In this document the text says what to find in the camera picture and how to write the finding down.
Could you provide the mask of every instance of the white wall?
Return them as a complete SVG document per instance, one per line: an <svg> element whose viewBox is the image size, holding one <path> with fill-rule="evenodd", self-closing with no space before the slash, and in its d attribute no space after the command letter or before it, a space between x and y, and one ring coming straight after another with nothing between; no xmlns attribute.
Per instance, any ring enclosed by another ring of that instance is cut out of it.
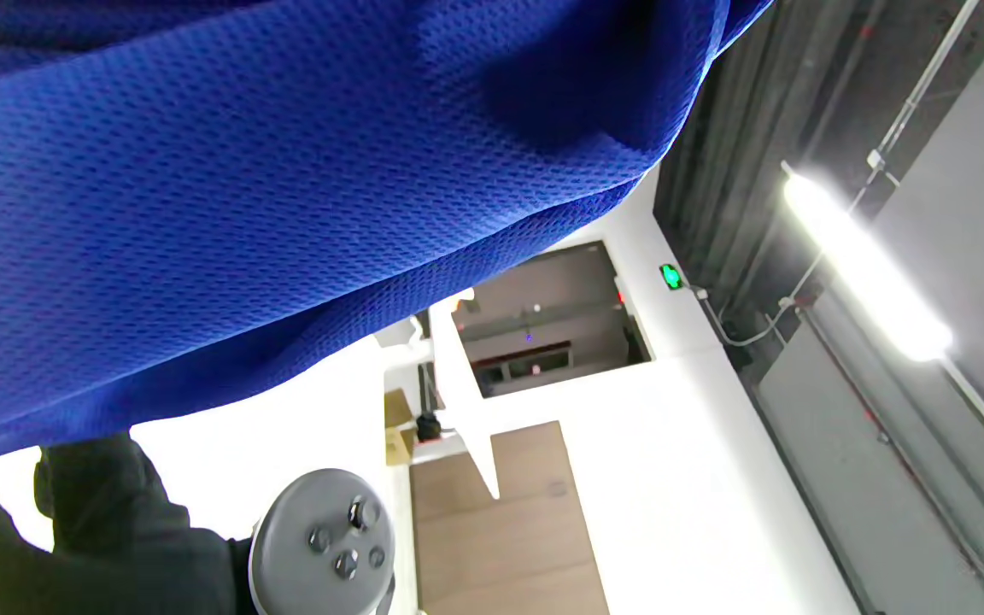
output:
<svg viewBox="0 0 984 615"><path fill-rule="evenodd" d="M492 432L561 423L612 615L856 612L694 295L659 276L675 260L651 214L656 178L557 246L606 243L655 360L480 413Z"/></svg>

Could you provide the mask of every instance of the green light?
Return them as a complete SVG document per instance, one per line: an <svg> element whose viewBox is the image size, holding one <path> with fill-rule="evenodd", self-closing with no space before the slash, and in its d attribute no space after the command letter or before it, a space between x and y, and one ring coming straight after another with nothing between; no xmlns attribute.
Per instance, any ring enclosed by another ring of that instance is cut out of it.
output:
<svg viewBox="0 0 984 615"><path fill-rule="evenodd" d="M667 283L667 287L671 290L678 290L682 288L682 275L675 269L673 265L663 265L659 268L659 272L663 273L663 281Z"/></svg>

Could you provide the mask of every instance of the electrical cable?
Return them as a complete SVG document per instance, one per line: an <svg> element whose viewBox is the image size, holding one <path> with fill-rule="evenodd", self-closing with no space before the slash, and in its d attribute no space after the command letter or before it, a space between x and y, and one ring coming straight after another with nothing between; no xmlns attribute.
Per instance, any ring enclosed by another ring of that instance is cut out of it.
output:
<svg viewBox="0 0 984 615"><path fill-rule="evenodd" d="M946 59L946 56L948 56L948 52L952 50L952 47L959 38L959 35L962 34L964 25L967 25L969 17L973 14L974 9L977 8L977 4L980 2L981 0L967 0L967 3L965 3L959 10L959 13L956 15L956 19L954 19L952 23L952 27L948 28L948 32L946 32L944 40L941 40L940 46L936 48L932 59L929 59L924 73L922 73L921 77L917 79L917 84L914 85L913 91L910 92L910 95L906 98L905 102L903 102L902 109L899 110L898 115L894 117L894 123L889 129L887 129L887 133L886 135L883 135L882 141L879 141L878 147L871 150L870 155L868 155L868 162L871 164L871 173L868 175L868 178L864 180L864 186L860 187L860 190L856 192L856 195L852 198L850 203L848 203L848 207L845 209L846 215L852 215L852 211L855 211L860 205L860 202L864 199L864 195L868 194L868 188L871 187L872 183L875 183L875 180L879 178L880 174L886 173L887 178L891 180L891 183L894 184L895 187L901 185L901 182L899 182L894 175L887 171L886 156L889 155L891 150L894 149L894 145L898 144L899 136L902 135L902 131L905 130L906 125L909 124L910 118L912 118L913 114L917 111L917 105L923 98L925 98L925 94L928 92L928 87L933 83L933 78L940 72L940 67L944 65L944 60ZM781 168L784 168L784 171L789 175L795 173L786 162L781 163ZM780 305L780 311L778 311L772 319L769 319L769 324L765 327L765 330L758 332L758 334L755 334L753 337L748 339L730 339L727 336L727 332L723 330L723 323L719 320L719 317L716 316L716 312L713 311L711 303L708 303L708 291L706 289L698 288L694 288L694 291L698 293L698 295L696 295L698 296L698 299L706 305L708 318L712 319L713 324L716 326L716 331L719 331L719 337L721 337L724 343L727 343L728 346L735 346L737 348L750 346L751 343L758 342L762 338L765 338L766 335L769 335L770 332L773 332L774 328L776 328L776 324L780 322L781 316L783 316L789 308L796 304L796 296L799 295L800 291L804 289L807 281L811 279L811 276L819 268L819 265L823 264L823 258L825 258L825 252L820 249L817 251L815 260L811 261L811 264L807 267L807 270L805 270L803 277L799 278L798 283L796 283L796 287L792 288L792 292L789 292L787 296L782 297L782 299L778 301L777 304Z"/></svg>

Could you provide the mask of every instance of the blue shirt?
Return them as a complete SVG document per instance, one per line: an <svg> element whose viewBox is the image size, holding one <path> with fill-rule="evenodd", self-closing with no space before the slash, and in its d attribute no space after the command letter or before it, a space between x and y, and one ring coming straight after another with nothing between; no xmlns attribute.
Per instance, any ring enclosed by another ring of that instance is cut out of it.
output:
<svg viewBox="0 0 984 615"><path fill-rule="evenodd" d="M242 400L595 220L766 4L0 0L0 454Z"/></svg>

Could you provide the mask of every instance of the ceiling light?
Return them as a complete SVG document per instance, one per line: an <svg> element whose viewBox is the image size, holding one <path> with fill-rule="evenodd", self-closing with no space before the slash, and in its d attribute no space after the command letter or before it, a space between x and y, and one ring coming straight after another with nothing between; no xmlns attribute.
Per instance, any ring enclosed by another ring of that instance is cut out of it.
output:
<svg viewBox="0 0 984 615"><path fill-rule="evenodd" d="M952 330L937 318L882 246L837 205L830 192L792 173L784 196L887 339L914 361L942 357L952 346Z"/></svg>

